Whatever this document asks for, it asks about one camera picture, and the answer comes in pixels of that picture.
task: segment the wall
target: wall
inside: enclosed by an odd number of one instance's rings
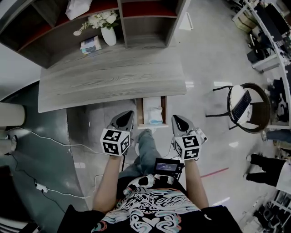
[[[0,44],[0,100],[40,79],[41,67]]]

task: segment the white bag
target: white bag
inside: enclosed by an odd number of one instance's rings
[[[92,0],[70,0],[65,14],[70,20],[86,13],[90,9]]]

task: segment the red shelf panel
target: red shelf panel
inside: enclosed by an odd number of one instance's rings
[[[93,0],[91,3],[90,9],[86,13],[77,17],[76,19],[84,18],[92,14],[95,14],[97,12],[102,12],[106,10],[116,10],[116,9],[118,9],[117,0]],[[70,22],[70,20],[67,17],[67,15],[63,13],[62,15],[60,15],[55,26],[58,27],[67,22]]]
[[[91,3],[90,9],[86,13],[80,15],[79,17],[77,17],[73,20],[69,20],[67,15],[63,12],[59,16],[58,21],[57,21],[54,28],[52,28],[48,24],[43,24],[41,27],[39,27],[35,30],[35,33],[33,33],[31,36],[29,36],[27,38],[27,40],[24,41],[23,45],[21,46],[21,48],[18,51],[24,49],[30,43],[32,43],[33,41],[42,37],[43,35],[45,35],[49,31],[54,30],[55,28],[58,28],[66,23],[69,23],[70,21],[81,19],[81,18],[90,16],[92,14],[98,13],[98,12],[102,12],[102,11],[106,11],[106,10],[117,10],[117,9],[118,9],[117,0],[93,0]]]
[[[169,17],[177,18],[170,7],[160,1],[127,2],[122,4],[123,17]]]

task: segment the white flowers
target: white flowers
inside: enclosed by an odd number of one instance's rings
[[[100,14],[103,19],[107,19],[111,15],[111,11],[105,11]]]
[[[115,15],[110,15],[110,16],[106,19],[107,23],[110,23],[110,24],[113,24],[115,20],[116,20],[116,16],[115,16]]]
[[[74,32],[74,35],[81,35],[82,31],[89,26],[98,29],[101,27],[111,28],[117,26],[115,21],[118,19],[118,14],[114,10],[104,11],[99,14],[94,14],[88,17],[88,21],[85,22],[82,27]]]

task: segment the keyboard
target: keyboard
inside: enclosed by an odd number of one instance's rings
[[[242,114],[245,112],[245,110],[249,106],[250,102],[251,102],[250,93],[249,91],[246,91],[244,96],[241,98],[241,100],[237,103],[237,105],[232,110],[232,115],[235,122],[238,122]]]

